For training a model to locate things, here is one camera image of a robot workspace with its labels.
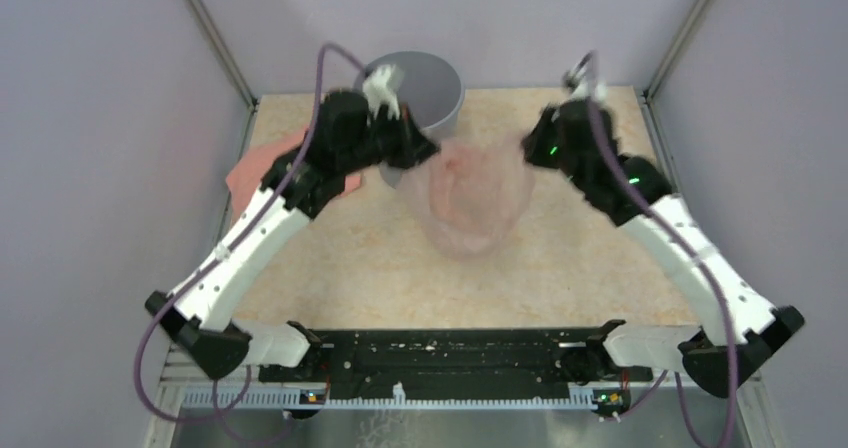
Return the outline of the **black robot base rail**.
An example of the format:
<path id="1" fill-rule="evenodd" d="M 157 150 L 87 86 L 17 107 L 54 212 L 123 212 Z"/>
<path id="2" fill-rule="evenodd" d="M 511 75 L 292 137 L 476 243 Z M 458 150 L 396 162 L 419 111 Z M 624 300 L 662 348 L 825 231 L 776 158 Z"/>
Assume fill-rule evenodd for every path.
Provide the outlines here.
<path id="1" fill-rule="evenodd" d="M 296 368 L 265 365 L 261 383 L 327 385 L 333 400 L 560 400 L 595 382 L 650 381 L 589 347 L 593 328 L 319 330 Z"/>

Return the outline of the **translucent pink trash bag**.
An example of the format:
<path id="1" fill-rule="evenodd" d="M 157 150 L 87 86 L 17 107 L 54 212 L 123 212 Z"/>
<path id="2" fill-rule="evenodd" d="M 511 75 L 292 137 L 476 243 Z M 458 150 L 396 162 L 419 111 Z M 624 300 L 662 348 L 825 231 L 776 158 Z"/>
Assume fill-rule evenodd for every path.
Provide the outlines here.
<path id="1" fill-rule="evenodd" d="M 395 189 L 437 251 L 478 257 L 512 234 L 535 187 L 522 138 L 512 132 L 485 145 L 449 138 L 400 176 Z"/>

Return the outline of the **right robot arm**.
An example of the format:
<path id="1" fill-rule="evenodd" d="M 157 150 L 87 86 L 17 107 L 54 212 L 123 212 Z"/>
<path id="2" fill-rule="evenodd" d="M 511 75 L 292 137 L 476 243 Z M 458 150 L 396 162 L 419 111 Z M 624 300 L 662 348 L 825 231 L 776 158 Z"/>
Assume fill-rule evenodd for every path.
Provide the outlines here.
<path id="1" fill-rule="evenodd" d="M 563 173 L 592 208 L 640 243 L 697 320 L 684 326 L 610 321 L 587 343 L 587 368 L 600 380 L 629 367 L 679 372 L 727 398 L 805 319 L 795 307 L 778 307 L 756 292 L 701 231 L 657 166 L 620 151 L 611 113 L 599 113 L 603 146 L 596 143 L 585 101 L 545 107 L 522 141 L 524 159 Z"/>

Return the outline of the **grey plastic trash bin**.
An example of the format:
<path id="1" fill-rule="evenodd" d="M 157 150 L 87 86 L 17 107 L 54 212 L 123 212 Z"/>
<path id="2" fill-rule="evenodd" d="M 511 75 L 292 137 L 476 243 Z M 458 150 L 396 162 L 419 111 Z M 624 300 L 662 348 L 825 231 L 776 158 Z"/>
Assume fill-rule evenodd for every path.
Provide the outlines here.
<path id="1" fill-rule="evenodd" d="M 419 132 L 440 148 L 455 135 L 465 86 L 455 68 L 444 59 L 426 52 L 401 51 L 383 55 L 366 66 L 354 82 L 360 90 L 366 75 L 378 66 L 397 65 L 404 74 L 398 95 L 411 109 Z"/>

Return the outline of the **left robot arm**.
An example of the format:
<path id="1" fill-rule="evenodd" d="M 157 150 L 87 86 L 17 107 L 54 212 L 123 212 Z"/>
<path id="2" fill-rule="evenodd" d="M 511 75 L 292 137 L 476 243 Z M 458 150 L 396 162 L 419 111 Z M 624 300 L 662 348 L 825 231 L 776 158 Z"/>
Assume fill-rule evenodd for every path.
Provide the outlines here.
<path id="1" fill-rule="evenodd" d="M 438 153 L 406 103 L 369 104 L 356 90 L 328 93 L 303 140 L 277 156 L 221 243 L 186 280 L 149 295 L 145 308 L 211 380 L 251 365 L 278 365 L 297 381 L 319 372 L 319 339 L 302 325 L 240 326 L 234 311 L 271 259 L 346 189 L 385 164 L 411 169 Z"/>

